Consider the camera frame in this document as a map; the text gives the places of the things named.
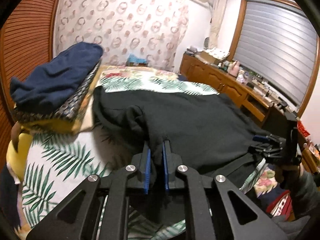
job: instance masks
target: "window blind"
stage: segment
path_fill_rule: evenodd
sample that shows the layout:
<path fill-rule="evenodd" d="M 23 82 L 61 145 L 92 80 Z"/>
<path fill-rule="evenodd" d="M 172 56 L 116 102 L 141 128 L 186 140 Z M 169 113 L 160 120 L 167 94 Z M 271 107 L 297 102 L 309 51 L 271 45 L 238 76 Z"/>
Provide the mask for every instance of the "window blind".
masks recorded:
<path fill-rule="evenodd" d="M 247 0 L 234 60 L 274 83 L 298 105 L 316 48 L 316 31 L 301 10 L 271 0 Z"/>

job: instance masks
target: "clothes pile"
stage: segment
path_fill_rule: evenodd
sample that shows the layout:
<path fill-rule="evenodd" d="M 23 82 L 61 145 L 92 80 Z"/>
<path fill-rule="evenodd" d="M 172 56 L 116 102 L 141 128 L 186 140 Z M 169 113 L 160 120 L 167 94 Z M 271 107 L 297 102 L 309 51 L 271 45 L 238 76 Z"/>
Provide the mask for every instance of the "clothes pile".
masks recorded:
<path fill-rule="evenodd" d="M 24 82 L 13 77 L 13 116 L 29 130 L 78 133 L 100 76 L 102 54 L 99 45 L 80 42 L 37 66 Z"/>

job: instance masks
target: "blue gripper pad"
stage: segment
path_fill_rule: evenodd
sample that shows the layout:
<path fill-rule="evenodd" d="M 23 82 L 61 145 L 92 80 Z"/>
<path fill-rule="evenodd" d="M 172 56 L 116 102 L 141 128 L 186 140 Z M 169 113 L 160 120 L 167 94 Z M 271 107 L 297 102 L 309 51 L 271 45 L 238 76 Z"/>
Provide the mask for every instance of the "blue gripper pad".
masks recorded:
<path fill-rule="evenodd" d="M 169 191 L 168 164 L 167 164 L 167 155 L 165 152 L 164 142 L 162 143 L 162 153 L 163 153 L 163 166 L 164 166 L 164 187 L 166 191 Z"/>
<path fill-rule="evenodd" d="M 145 180 L 144 180 L 144 186 L 143 186 L 143 190 L 145 194 L 148 194 L 148 190 L 149 190 L 150 172 L 151 172 L 150 166 L 151 166 L 151 152 L 150 152 L 150 149 L 148 149 L 146 174 L 145 174 Z"/>

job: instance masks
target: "bedsheet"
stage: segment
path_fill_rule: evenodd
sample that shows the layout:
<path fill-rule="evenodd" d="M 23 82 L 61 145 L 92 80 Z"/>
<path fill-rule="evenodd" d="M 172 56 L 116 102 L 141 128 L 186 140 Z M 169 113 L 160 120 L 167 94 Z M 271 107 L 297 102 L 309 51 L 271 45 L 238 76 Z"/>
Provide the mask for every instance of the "bedsheet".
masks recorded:
<path fill-rule="evenodd" d="M 108 69 L 100 85 L 107 92 L 145 89 L 195 95 L 217 94 L 212 87 L 193 82 L 164 79 L 153 71 Z M 63 198 L 90 174 L 107 176 L 130 163 L 131 153 L 118 144 L 100 124 L 90 132 L 75 136 L 36 134 L 29 150 L 21 192 L 20 216 L 24 234 L 29 232 Z M 241 187 L 247 192 L 258 180 L 266 164 L 263 160 Z M 185 221 L 166 226 L 145 219 L 130 208 L 128 239 L 170 239 L 185 230 Z"/>

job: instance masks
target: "patterned curtain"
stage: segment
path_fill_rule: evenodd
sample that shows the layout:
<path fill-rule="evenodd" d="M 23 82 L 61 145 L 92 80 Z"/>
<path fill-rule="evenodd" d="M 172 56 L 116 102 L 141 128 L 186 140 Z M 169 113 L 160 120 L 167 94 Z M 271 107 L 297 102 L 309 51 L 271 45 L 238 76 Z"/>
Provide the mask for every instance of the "patterned curtain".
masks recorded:
<path fill-rule="evenodd" d="M 54 53 L 93 42 L 104 49 L 103 64 L 123 65 L 132 53 L 172 71 L 187 27 L 186 0 L 60 0 Z"/>
<path fill-rule="evenodd" d="M 209 36 L 209 49 L 218 46 L 218 36 L 221 29 L 224 12 L 226 11 L 227 0 L 214 0 L 211 29 Z"/>

